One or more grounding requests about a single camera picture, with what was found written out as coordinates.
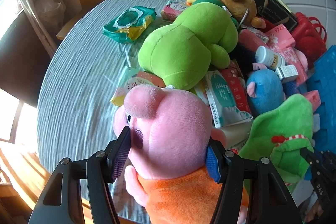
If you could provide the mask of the brown teddy bear plush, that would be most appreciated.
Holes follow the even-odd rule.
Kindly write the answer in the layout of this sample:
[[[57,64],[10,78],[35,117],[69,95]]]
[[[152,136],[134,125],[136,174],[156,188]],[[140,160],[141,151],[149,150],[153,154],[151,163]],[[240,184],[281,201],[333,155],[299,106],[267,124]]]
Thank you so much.
[[[221,1],[239,23],[256,29],[266,28],[265,20],[257,16],[257,7],[254,0]]]

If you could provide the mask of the small silver box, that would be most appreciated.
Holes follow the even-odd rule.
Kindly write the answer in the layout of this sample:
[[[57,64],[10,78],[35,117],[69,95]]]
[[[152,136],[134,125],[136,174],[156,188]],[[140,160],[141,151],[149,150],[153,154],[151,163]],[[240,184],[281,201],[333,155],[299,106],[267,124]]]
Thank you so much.
[[[282,83],[294,81],[298,77],[298,71],[294,65],[278,67],[275,73]]]

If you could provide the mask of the green flower cushion plush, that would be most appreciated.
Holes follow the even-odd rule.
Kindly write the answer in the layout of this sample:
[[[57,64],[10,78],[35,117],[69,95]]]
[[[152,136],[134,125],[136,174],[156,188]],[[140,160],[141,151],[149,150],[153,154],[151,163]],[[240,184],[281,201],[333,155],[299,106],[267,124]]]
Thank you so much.
[[[244,159],[267,157],[290,192],[301,181],[309,164],[300,149],[313,151],[313,108],[301,94],[285,100],[278,108],[259,115],[252,123],[247,142],[239,151]]]

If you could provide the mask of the white medicine bottle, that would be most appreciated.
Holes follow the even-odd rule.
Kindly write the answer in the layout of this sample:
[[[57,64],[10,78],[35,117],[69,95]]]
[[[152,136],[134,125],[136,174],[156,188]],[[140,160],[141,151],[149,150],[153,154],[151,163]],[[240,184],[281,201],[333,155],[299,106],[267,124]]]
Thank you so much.
[[[279,67],[286,65],[284,57],[265,46],[260,46],[255,53],[256,62],[265,65],[275,71]]]

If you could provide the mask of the red bear suitcase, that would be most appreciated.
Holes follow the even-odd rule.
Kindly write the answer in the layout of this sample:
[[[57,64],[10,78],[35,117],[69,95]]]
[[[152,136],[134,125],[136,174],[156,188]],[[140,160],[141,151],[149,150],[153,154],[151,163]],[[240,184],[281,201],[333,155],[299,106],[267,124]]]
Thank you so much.
[[[291,31],[295,48],[307,58],[307,67],[313,68],[314,62],[326,52],[327,33],[321,22],[313,16],[307,17],[296,12],[298,25]]]

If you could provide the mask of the blue pig plush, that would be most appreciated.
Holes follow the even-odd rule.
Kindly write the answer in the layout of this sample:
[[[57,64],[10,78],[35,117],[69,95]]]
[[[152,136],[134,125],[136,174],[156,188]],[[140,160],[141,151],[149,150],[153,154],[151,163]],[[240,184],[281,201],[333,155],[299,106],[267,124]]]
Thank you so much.
[[[285,100],[282,83],[270,69],[252,72],[246,82],[246,93],[254,117],[278,108]]]

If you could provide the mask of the pink tissue pack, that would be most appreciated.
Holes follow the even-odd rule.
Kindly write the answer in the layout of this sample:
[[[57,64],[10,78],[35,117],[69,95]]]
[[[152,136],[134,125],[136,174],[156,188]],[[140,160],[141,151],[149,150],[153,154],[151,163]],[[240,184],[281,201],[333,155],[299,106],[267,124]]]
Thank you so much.
[[[265,33],[268,36],[268,47],[284,57],[287,65],[294,65],[298,71],[295,79],[300,86],[307,80],[308,63],[303,52],[295,49],[295,39],[283,24],[280,24]]]

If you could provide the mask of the large green frog plush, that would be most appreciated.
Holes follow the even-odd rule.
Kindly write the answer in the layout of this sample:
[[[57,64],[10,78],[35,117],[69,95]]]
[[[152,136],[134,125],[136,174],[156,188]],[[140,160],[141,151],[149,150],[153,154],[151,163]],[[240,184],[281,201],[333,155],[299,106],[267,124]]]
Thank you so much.
[[[211,65],[226,69],[237,43],[238,31],[228,12],[201,2],[185,9],[172,24],[151,32],[138,52],[138,63],[165,85],[190,90]]]

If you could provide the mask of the teal wet wipes pack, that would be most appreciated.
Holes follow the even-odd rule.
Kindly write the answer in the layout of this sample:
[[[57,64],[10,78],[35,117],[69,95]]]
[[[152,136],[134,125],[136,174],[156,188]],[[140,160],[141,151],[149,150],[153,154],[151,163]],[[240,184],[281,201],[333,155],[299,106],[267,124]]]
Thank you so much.
[[[119,43],[133,43],[157,17],[155,8],[133,6],[102,28],[102,34]]]

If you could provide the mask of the blue plastic crate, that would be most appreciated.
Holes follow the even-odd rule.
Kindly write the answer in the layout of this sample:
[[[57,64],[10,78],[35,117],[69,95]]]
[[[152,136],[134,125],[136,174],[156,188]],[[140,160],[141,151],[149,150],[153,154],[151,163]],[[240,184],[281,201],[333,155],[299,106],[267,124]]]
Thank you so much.
[[[318,151],[335,153],[336,146],[336,53],[331,46],[315,63],[314,73],[306,82],[308,91],[317,90],[321,105],[316,110],[320,130],[313,135]]]

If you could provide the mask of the black gift box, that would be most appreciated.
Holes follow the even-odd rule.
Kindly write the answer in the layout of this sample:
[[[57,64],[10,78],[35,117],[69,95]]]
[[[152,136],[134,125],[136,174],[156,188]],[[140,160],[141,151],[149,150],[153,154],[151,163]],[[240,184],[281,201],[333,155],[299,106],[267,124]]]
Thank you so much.
[[[257,7],[257,16],[262,17],[274,26],[283,24],[288,31],[298,25],[297,17],[280,0],[254,0]]]

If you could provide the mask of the pink pig plush orange dress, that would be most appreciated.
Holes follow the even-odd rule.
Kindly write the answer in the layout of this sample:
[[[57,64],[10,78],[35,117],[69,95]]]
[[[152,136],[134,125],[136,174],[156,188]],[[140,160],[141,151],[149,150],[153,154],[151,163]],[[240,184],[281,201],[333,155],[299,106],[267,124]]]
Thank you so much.
[[[139,85],[114,115],[113,131],[130,128],[127,192],[151,223],[209,223],[221,184],[206,170],[210,139],[226,143],[206,104],[179,89]]]

